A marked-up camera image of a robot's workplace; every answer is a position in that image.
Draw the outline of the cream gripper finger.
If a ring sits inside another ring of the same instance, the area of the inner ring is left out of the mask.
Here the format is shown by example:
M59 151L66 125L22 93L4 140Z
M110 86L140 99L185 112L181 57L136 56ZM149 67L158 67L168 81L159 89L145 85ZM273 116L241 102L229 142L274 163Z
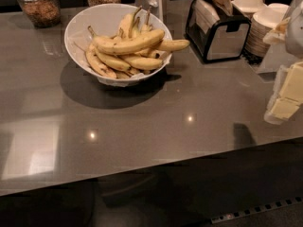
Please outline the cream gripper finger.
M288 121L299 108L300 104L296 101L272 95L264 114L264 120L270 124L281 125Z
M274 93L298 103L303 102L303 61L290 67L281 65L276 73Z

